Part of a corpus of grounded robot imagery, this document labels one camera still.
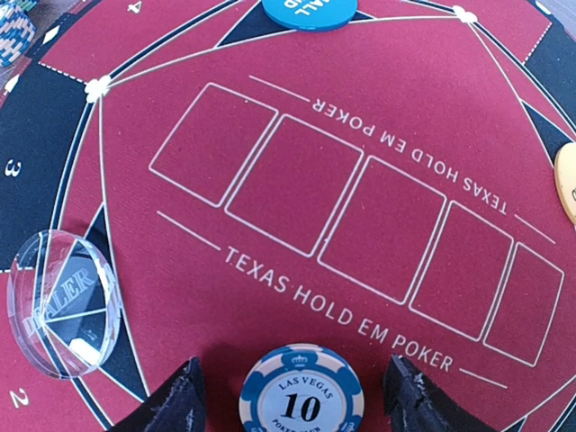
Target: number 10 on chip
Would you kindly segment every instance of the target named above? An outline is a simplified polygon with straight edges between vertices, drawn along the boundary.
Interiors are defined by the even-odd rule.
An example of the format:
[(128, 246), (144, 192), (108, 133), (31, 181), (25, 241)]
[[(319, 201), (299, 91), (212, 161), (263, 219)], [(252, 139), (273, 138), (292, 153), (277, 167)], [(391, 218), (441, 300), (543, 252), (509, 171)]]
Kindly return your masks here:
[(340, 355), (298, 344), (272, 351), (252, 368), (239, 411), (248, 432), (354, 432), (362, 421), (364, 394)]

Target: white rectangle outline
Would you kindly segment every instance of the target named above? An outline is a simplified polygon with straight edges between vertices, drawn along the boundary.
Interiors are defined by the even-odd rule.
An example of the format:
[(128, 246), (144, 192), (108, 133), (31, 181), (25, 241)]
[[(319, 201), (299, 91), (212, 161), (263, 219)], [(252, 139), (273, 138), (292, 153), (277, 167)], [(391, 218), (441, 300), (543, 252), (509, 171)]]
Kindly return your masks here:
[[(267, 231), (264, 231), (263, 229), (260, 229), (259, 227), (257, 227), (256, 225), (248, 222), (247, 220), (243, 220), (242, 218), (240, 218), (239, 216), (235, 215), (234, 213), (232, 213), (230, 211), (230, 206), (232, 205), (234, 198), (236, 198), (236, 195), (238, 194), (240, 188), (242, 187), (242, 185), (244, 184), (244, 182), (246, 181), (246, 179), (248, 178), (250, 171), (252, 171), (252, 168), (254, 168), (254, 166), (256, 165), (258, 159), (260, 158), (260, 156), (262, 155), (262, 152), (265, 150), (265, 148), (267, 147), (268, 143), (270, 142), (270, 140), (272, 139), (272, 137), (276, 134), (276, 132), (278, 131), (278, 128), (280, 127), (280, 125), (282, 124), (282, 122), (284, 121), (284, 119), (290, 119), (294, 122), (298, 122), (308, 128), (313, 129), (316, 132), (319, 132), (323, 135), (326, 135), (329, 138), (332, 138), (333, 140), (344, 144), (347, 147), (350, 147), (351, 149), (356, 150), (358, 153), (360, 153), (360, 157), (358, 158), (354, 169), (352, 170), (352, 173), (350, 174), (350, 177), (348, 178), (348, 180), (346, 181), (346, 184), (344, 186), (344, 189), (342, 190), (342, 193), (340, 194), (340, 196), (337, 199), (336, 204), (334, 205), (334, 208), (332, 209), (332, 212), (330, 213), (330, 215), (328, 216), (328, 220), (326, 220), (326, 223), (324, 224), (324, 227), (322, 228), (322, 231), (320, 232), (320, 234), (318, 235), (318, 239), (316, 240), (316, 243), (314, 244), (314, 246), (312, 247), (312, 251), (310, 252), (305, 252), (303, 250), (298, 249), (297, 247), (292, 246), (291, 244), (281, 240), (280, 238), (273, 236), (272, 234), (270, 234)], [(320, 242), (322, 241), (322, 237), (324, 237), (324, 233), (326, 232), (326, 230), (328, 229), (328, 226), (330, 224), (330, 222), (332, 221), (332, 219), (334, 219), (334, 215), (336, 214), (336, 210), (338, 209), (340, 203), (342, 203), (342, 200), (344, 199), (344, 197), (346, 196), (346, 193), (348, 191), (348, 189), (350, 188), (350, 184), (352, 183), (352, 179), (354, 178), (354, 176), (356, 175), (356, 171), (358, 170), (358, 167), (360, 167), (360, 164), (362, 162), (362, 159), (364, 158), (364, 151), (361, 148), (358, 148), (356, 146), (354, 146), (353, 144), (350, 144), (347, 141), (344, 141), (343, 139), (332, 135), (331, 133), (326, 132), (325, 130), (322, 130), (316, 126), (313, 126), (309, 123), (307, 123), (304, 120), (298, 119), (290, 114), (282, 114), (282, 116), (280, 117), (280, 120), (278, 121), (278, 123), (274, 126), (274, 128), (272, 129), (272, 131), (270, 132), (270, 134), (268, 135), (268, 137), (266, 138), (266, 141), (264, 143), (264, 145), (260, 148), (260, 150), (258, 151), (258, 153), (256, 154), (256, 156), (254, 157), (254, 159), (252, 160), (252, 163), (250, 164), (250, 166), (248, 167), (248, 169), (246, 170), (246, 173), (244, 173), (244, 175), (242, 176), (242, 179), (238, 182), (238, 186), (236, 187), (236, 189), (234, 190), (234, 192), (232, 193), (228, 203), (226, 204), (226, 206), (224, 207), (224, 211), (226, 212), (226, 214), (228, 214), (231, 218), (245, 224), (246, 226), (250, 227), (252, 230), (255, 230), (257, 232), (259, 232), (260, 234), (268, 237), (271, 240), (274, 240), (278, 243), (280, 243), (281, 245), (285, 246), (286, 248), (289, 248), (291, 251), (296, 252), (299, 255), (302, 255), (303, 257), (306, 258), (310, 258), (312, 257), (315, 253), (316, 253), (316, 249), (318, 248), (318, 245), (320, 244)]]
[[(544, 333), (544, 338), (542, 339), (542, 343), (540, 344), (540, 349), (538, 350), (538, 355), (536, 356), (536, 359), (533, 363), (529, 363), (526, 360), (523, 360), (519, 357), (516, 357), (516, 356), (510, 354), (510, 353), (507, 353), (506, 351), (498, 349), (495, 346), (492, 346), (488, 342), (486, 342), (486, 340), (488, 339), (488, 336), (490, 335), (490, 330), (492, 329), (492, 324), (494, 323), (494, 320), (496, 319), (496, 315), (498, 314), (498, 309), (500, 307), (500, 303), (502, 302), (502, 297), (504, 297), (504, 292), (506, 291), (506, 286), (508, 285), (510, 274), (512, 273), (512, 266), (514, 265), (514, 262), (516, 260), (516, 253), (518, 251), (518, 247), (522, 247), (525, 250), (527, 250), (528, 252), (532, 253), (534, 256), (540, 258), (542, 261), (544, 261), (546, 264), (548, 264), (551, 268), (553, 268), (554, 270), (558, 270), (558, 272), (560, 272), (560, 274), (562, 275), (562, 278), (560, 279), (560, 285), (558, 286), (558, 293), (556, 294), (556, 301), (555, 301), (554, 307), (552, 309), (552, 315), (550, 316), (550, 321), (548, 321), (548, 327), (546, 328), (546, 332)], [(556, 307), (558, 306), (558, 300), (560, 300), (560, 293), (562, 292), (563, 284), (564, 284), (564, 271), (560, 267), (551, 263), (546, 258), (544, 258), (540, 254), (538, 254), (537, 252), (532, 250), (530, 247), (526, 246), (524, 243), (517, 242), (516, 245), (514, 246), (514, 255), (512, 257), (512, 263), (510, 264), (508, 272), (506, 274), (506, 281), (503, 284), (502, 292), (500, 293), (500, 296), (498, 298), (498, 304), (496, 305), (496, 310), (494, 311), (492, 319), (490, 320), (490, 325), (488, 326), (488, 330), (486, 331), (486, 336), (484, 336), (484, 340), (482, 341), (482, 344), (485, 347), (488, 347), (489, 349), (496, 351), (497, 353), (500, 353), (500, 354), (502, 354), (506, 357), (509, 357), (513, 360), (519, 361), (523, 365), (530, 366), (530, 367), (536, 367), (536, 364), (538, 363), (538, 360), (540, 359), (540, 355), (542, 354), (542, 351), (544, 349), (546, 339), (548, 338), (548, 332), (550, 331), (550, 327), (552, 326), (552, 321), (554, 320), (554, 314), (556, 313)]]
[[(508, 256), (506, 257), (506, 261), (504, 262), (504, 266), (502, 267), (502, 274), (500, 275), (500, 279), (498, 282), (498, 286), (496, 287), (496, 291), (494, 293), (494, 298), (492, 299), (492, 304), (490, 305), (490, 309), (488, 310), (488, 314), (486, 315), (486, 319), (484, 320), (484, 324), (480, 330), (480, 333), (477, 337), (471, 336), (467, 333), (464, 333), (463, 331), (454, 328), (446, 323), (444, 323), (443, 321), (430, 317), (429, 315), (427, 315), (426, 313), (417, 310), (413, 304), (414, 301), (416, 300), (416, 296), (418, 295), (418, 291), (420, 289), (420, 286), (422, 285), (422, 282), (424, 282), (424, 278), (426, 277), (426, 273), (428, 271), (428, 268), (430, 267), (430, 263), (432, 262), (432, 259), (434, 258), (434, 254), (436, 253), (436, 248), (438, 246), (438, 243), (440, 242), (440, 239), (442, 238), (442, 233), (444, 232), (444, 228), (446, 226), (446, 222), (448, 221), (448, 217), (450, 216), (450, 211), (452, 210), (452, 206), (456, 205), (458, 207), (460, 207), (462, 210), (464, 210), (465, 212), (470, 213), (472, 216), (474, 216), (476, 219), (478, 219), (481, 222), (484, 222), (485, 224), (487, 224), (489, 227), (494, 228), (497, 232), (499, 232), (500, 234), (503, 234), (505, 237), (507, 237), (510, 240), (510, 248), (508, 249)], [(420, 275), (420, 279), (418, 281), (418, 285), (416, 286), (416, 290), (414, 290), (414, 295), (412, 296), (412, 300), (410, 301), (408, 308), (413, 311), (414, 313), (417, 313), (418, 315), (420, 315), (421, 317), (424, 317), (428, 320), (431, 320), (432, 322), (438, 324), (439, 326), (444, 327), (445, 329), (449, 329), (452, 330), (454, 333), (460, 335), (460, 336), (464, 336), (465, 338), (468, 338), (470, 340), (472, 340), (473, 342), (479, 342), (480, 339), (482, 339), (482, 333), (484, 332), (484, 330), (486, 329), (486, 326), (488, 325), (488, 320), (490, 319), (490, 316), (492, 314), (492, 311), (494, 309), (494, 305), (496, 304), (496, 300), (498, 299), (498, 295), (500, 293), (500, 288), (503, 285), (504, 282), (504, 276), (506, 274), (506, 269), (509, 266), (509, 261), (510, 261), (510, 256), (512, 255), (512, 249), (514, 246), (514, 238), (512, 238), (512, 236), (510, 236), (506, 231), (504, 231), (503, 229), (497, 227), (496, 225), (494, 225), (492, 222), (485, 220), (482, 216), (480, 216), (479, 214), (474, 213), (472, 210), (464, 207), (463, 205), (461, 205), (459, 202), (457, 201), (450, 201), (450, 203), (448, 204), (448, 211), (446, 212), (446, 215), (444, 217), (444, 220), (442, 222), (442, 227), (440, 227), (440, 230), (438, 232), (438, 235), (436, 237), (436, 242), (434, 243), (434, 247), (432, 248), (432, 253), (430, 254), (430, 256), (428, 257), (428, 261), (426, 262), (426, 266), (424, 267), (424, 271), (422, 272), (422, 274)]]
[[(272, 111), (274, 113), (274, 115), (272, 116), (272, 119), (268, 122), (268, 124), (266, 125), (265, 129), (263, 130), (262, 134), (260, 135), (260, 137), (258, 137), (258, 140), (256, 141), (256, 143), (254, 144), (254, 146), (252, 147), (252, 149), (250, 150), (250, 152), (248, 153), (248, 155), (246, 156), (246, 158), (244, 159), (244, 162), (242, 163), (242, 166), (240, 167), (240, 169), (238, 170), (238, 172), (236, 173), (236, 175), (234, 175), (234, 178), (232, 179), (232, 181), (230, 182), (228, 189), (226, 189), (226, 191), (224, 192), (224, 194), (222, 195), (222, 197), (220, 198), (220, 200), (218, 202), (213, 202), (210, 201), (208, 198), (205, 198), (203, 196), (201, 196), (199, 193), (194, 192), (191, 189), (188, 189), (186, 186), (184, 186), (183, 184), (179, 184), (176, 180), (168, 177), (167, 175), (160, 173), (159, 171), (157, 171), (153, 165), (156, 162), (156, 160), (158, 159), (158, 157), (160, 156), (160, 154), (162, 153), (162, 150), (164, 150), (164, 148), (166, 147), (167, 143), (172, 139), (172, 137), (174, 136), (174, 134), (176, 133), (176, 131), (178, 130), (178, 128), (180, 127), (180, 125), (182, 124), (182, 122), (185, 120), (185, 118), (187, 117), (188, 113), (194, 108), (194, 106), (196, 105), (196, 103), (200, 100), (200, 98), (202, 97), (202, 95), (204, 94), (204, 92), (208, 89), (208, 87), (213, 86), (216, 88), (219, 88), (220, 90), (223, 90), (225, 92), (231, 93), (235, 96), (241, 97), (245, 100), (249, 100), (250, 102), (254, 103), (254, 104), (258, 104), (260, 106), (264, 106), (265, 108), (267, 108), (268, 110)], [(254, 153), (256, 152), (258, 146), (260, 145), (260, 142), (262, 141), (262, 138), (268, 133), (268, 131), (270, 130), (270, 126), (272, 126), (272, 124), (274, 124), (276, 117), (278, 117), (278, 114), (280, 112), (274, 108), (273, 106), (267, 105), (266, 103), (262, 103), (252, 97), (246, 96), (245, 94), (242, 93), (238, 93), (235, 92), (234, 90), (231, 90), (227, 87), (224, 87), (223, 85), (218, 85), (216, 83), (208, 83), (207, 85), (204, 86), (204, 88), (200, 91), (200, 93), (194, 98), (194, 100), (192, 101), (192, 103), (190, 103), (190, 106), (188, 106), (188, 108), (186, 109), (186, 111), (184, 111), (183, 116), (180, 118), (180, 120), (178, 120), (178, 122), (176, 123), (175, 127), (170, 131), (170, 133), (168, 134), (168, 136), (166, 137), (166, 139), (164, 140), (164, 142), (162, 143), (162, 145), (160, 146), (160, 148), (158, 149), (158, 151), (156, 152), (156, 155), (154, 155), (154, 157), (152, 158), (152, 160), (150, 161), (150, 163), (148, 164), (148, 170), (157, 175), (158, 177), (166, 180), (167, 182), (169, 182), (171, 185), (176, 186), (179, 189), (182, 189), (183, 191), (185, 191), (186, 193), (194, 196), (195, 198), (198, 198), (200, 201), (207, 203), (208, 205), (210, 205), (211, 207), (214, 207), (216, 209), (220, 208), (224, 202), (226, 201), (226, 197), (228, 196), (228, 194), (230, 193), (230, 190), (232, 189), (232, 187), (234, 186), (234, 184), (238, 181), (240, 174), (242, 173), (242, 171), (244, 171), (244, 168), (246, 167), (246, 165), (248, 164), (248, 161), (252, 158), (252, 156), (254, 155)]]
[[(393, 297), (391, 297), (390, 295), (387, 295), (383, 292), (378, 291), (376, 288), (368, 285), (367, 283), (363, 283), (361, 281), (359, 281), (358, 279), (355, 279), (353, 276), (351, 276), (350, 274), (344, 273), (341, 270), (336, 269), (335, 267), (333, 267), (332, 265), (329, 265), (325, 262), (322, 261), (322, 256), (324, 255), (324, 252), (326, 252), (326, 249), (328, 248), (329, 242), (332, 240), (332, 237), (334, 236), (338, 225), (340, 224), (340, 221), (342, 220), (342, 218), (344, 217), (344, 213), (348, 208), (348, 205), (350, 204), (350, 202), (352, 201), (352, 198), (356, 192), (356, 188), (358, 187), (358, 185), (360, 184), (360, 181), (362, 180), (364, 173), (366, 171), (366, 169), (368, 168), (368, 165), (370, 164), (371, 160), (375, 160), (376, 162), (396, 171), (397, 173), (406, 176), (407, 178), (409, 178), (410, 180), (415, 181), (416, 183), (418, 183), (419, 185), (422, 185), (424, 187), (426, 187), (427, 189), (429, 189), (430, 191), (434, 192), (435, 194), (438, 194), (440, 196), (442, 196), (444, 198), (444, 201), (442, 202), (442, 207), (440, 209), (440, 212), (438, 213), (438, 216), (436, 217), (436, 224), (434, 225), (434, 228), (432, 229), (432, 232), (430, 233), (430, 238), (428, 240), (428, 243), (426, 245), (426, 249), (424, 250), (424, 254), (422, 255), (422, 258), (420, 259), (420, 263), (418, 264), (418, 268), (416, 270), (416, 273), (414, 274), (414, 277), (412, 278), (412, 282), (410, 283), (410, 287), (409, 289), (406, 291), (406, 295), (404, 296), (404, 299), (402, 301), (399, 301), (398, 299), (395, 299)], [(419, 272), (422, 268), (422, 265), (424, 264), (424, 261), (426, 259), (426, 256), (428, 255), (428, 251), (430, 250), (430, 246), (432, 245), (432, 240), (434, 239), (434, 236), (437, 232), (438, 226), (440, 225), (440, 221), (442, 219), (442, 214), (444, 213), (444, 208), (446, 207), (446, 201), (448, 201), (446, 195), (444, 193), (441, 193), (440, 191), (438, 191), (437, 189), (433, 188), (432, 186), (418, 180), (416, 177), (402, 171), (401, 169), (397, 168), (394, 165), (389, 164), (388, 162), (385, 162), (382, 159), (379, 159), (378, 157), (371, 155), (368, 157), (368, 159), (366, 160), (366, 162), (364, 163), (364, 166), (362, 167), (362, 171), (360, 172), (360, 175), (358, 176), (358, 178), (355, 181), (354, 186), (352, 186), (352, 190), (350, 191), (350, 195), (348, 196), (348, 198), (346, 199), (346, 202), (344, 203), (344, 206), (342, 207), (342, 210), (340, 211), (340, 214), (338, 215), (336, 222), (334, 223), (334, 226), (332, 227), (332, 230), (330, 231), (330, 233), (328, 234), (325, 242), (324, 242), (324, 246), (322, 247), (321, 251), (318, 254), (318, 258), (316, 259), (318, 261), (318, 264), (320, 264), (323, 267), (326, 267), (328, 270), (336, 273), (339, 276), (344, 277), (345, 279), (347, 279), (348, 281), (360, 285), (361, 287), (365, 288), (366, 290), (379, 295), (381, 297), (384, 297), (387, 300), (390, 300), (391, 302), (397, 303), (399, 305), (402, 305), (404, 303), (406, 303), (406, 301), (408, 300), (408, 298), (410, 297), (410, 293), (412, 292), (412, 289), (414, 288), (414, 284), (416, 283), (416, 280), (418, 278)]]

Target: beige button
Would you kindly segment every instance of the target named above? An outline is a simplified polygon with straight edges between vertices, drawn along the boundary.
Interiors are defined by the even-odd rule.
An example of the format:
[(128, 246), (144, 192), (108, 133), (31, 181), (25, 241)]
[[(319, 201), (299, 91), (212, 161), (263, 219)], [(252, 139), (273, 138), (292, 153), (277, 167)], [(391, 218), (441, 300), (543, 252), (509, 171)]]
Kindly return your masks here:
[(576, 143), (571, 142), (560, 149), (554, 172), (562, 207), (576, 224)]

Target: poker table mat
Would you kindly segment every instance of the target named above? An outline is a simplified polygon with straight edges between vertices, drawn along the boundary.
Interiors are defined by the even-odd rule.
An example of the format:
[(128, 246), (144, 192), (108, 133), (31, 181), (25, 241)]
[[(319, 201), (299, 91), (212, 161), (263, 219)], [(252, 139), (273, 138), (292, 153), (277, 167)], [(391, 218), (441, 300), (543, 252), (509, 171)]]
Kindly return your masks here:
[(360, 0), (323, 33), (254, 0), (65, 13), (0, 100), (0, 286), (35, 232), (86, 236), (121, 332), (57, 381), (1, 320), (4, 427), (108, 428), (199, 356), (209, 430), (240, 431), (246, 374), (295, 342), (354, 367), (362, 430), (390, 430), (392, 353), (498, 430), (570, 423), (576, 42), (525, 0), (458, 4)]

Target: blue all in button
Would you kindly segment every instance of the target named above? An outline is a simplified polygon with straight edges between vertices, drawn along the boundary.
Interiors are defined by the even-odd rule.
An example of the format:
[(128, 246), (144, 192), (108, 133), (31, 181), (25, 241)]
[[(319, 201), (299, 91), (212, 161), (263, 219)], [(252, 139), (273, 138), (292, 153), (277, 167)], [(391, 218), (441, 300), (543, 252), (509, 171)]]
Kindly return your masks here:
[(289, 29), (326, 32), (354, 17), (357, 0), (263, 0), (266, 14)]

